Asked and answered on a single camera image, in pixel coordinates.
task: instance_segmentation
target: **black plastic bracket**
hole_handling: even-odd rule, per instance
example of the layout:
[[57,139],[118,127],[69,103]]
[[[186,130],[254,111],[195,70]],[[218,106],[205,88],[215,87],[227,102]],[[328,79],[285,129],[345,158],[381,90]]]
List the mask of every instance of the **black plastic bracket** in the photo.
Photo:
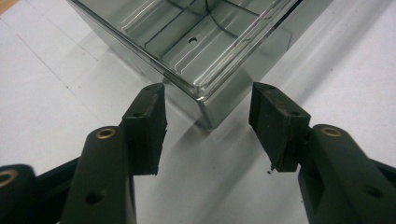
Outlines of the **black plastic bracket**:
[[306,138],[311,116],[274,86],[255,82],[249,124],[268,154],[272,169],[295,172],[296,150]]
[[275,87],[253,84],[249,123],[273,168],[299,173],[310,223],[396,223],[396,170],[367,158],[350,135],[321,124]]

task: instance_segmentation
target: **hole in container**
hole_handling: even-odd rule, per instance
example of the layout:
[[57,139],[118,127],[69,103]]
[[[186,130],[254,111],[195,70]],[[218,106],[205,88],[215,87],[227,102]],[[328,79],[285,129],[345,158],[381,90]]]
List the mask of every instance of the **hole in container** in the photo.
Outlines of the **hole in container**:
[[364,186],[363,191],[366,194],[373,196],[375,198],[382,198],[382,196],[383,196],[381,190],[377,189],[376,187],[370,186],[370,185]]
[[101,202],[105,198],[106,194],[103,189],[101,190],[94,190],[87,195],[85,198],[85,202],[87,204],[96,204]]
[[189,44],[193,44],[195,42],[197,42],[197,38],[192,37],[192,38],[189,39]]

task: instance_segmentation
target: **white table surface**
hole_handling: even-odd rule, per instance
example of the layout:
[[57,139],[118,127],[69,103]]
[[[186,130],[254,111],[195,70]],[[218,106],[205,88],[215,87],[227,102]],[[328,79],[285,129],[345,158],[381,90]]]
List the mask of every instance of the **white table surface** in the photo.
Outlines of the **white table surface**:
[[[396,166],[395,22],[395,1],[334,0],[262,82]],[[148,84],[64,0],[21,0],[0,16],[0,166],[76,158]],[[267,174],[249,104],[213,132],[167,105],[160,172],[135,178],[138,223],[307,223],[297,174]]]

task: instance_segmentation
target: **screw hole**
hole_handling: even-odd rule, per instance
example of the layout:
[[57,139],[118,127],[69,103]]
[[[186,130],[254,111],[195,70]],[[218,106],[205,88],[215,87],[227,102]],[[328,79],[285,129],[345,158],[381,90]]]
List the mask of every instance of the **screw hole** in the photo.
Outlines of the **screw hole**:
[[324,134],[327,134],[327,135],[329,135],[329,136],[331,136],[331,137],[339,137],[339,136],[341,136],[340,131],[338,131],[338,130],[336,130],[336,129],[334,129],[334,128],[331,128],[331,127],[322,128],[321,131],[322,131]]
[[7,182],[11,178],[11,175],[5,174],[5,175],[0,175],[0,183]]
[[5,170],[0,172],[0,188],[14,181],[18,176],[18,171],[16,170]]
[[96,133],[96,137],[99,139],[107,139],[116,134],[115,129],[103,129]]
[[375,197],[375,198],[378,198],[378,199],[379,199],[379,198],[382,198],[382,196],[383,196],[381,190],[379,190],[379,189],[377,189],[377,188],[375,188],[375,187],[373,187],[373,186],[370,186],[370,185],[364,186],[364,187],[363,187],[363,191],[364,191],[366,194],[368,194],[368,195],[370,195],[370,196],[373,196],[373,197]]
[[195,43],[197,41],[198,41],[197,38],[192,37],[192,38],[189,39],[189,44],[193,44],[193,43]]
[[94,190],[87,195],[85,198],[85,202],[87,204],[96,204],[101,202],[106,196],[106,193],[103,189],[101,190]]

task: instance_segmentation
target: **clear plastic box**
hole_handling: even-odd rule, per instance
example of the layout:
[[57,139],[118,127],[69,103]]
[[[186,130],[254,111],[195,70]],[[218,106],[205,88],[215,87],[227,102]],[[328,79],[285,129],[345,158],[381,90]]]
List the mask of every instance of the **clear plastic box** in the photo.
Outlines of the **clear plastic box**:
[[120,57],[215,129],[332,0],[68,0]]

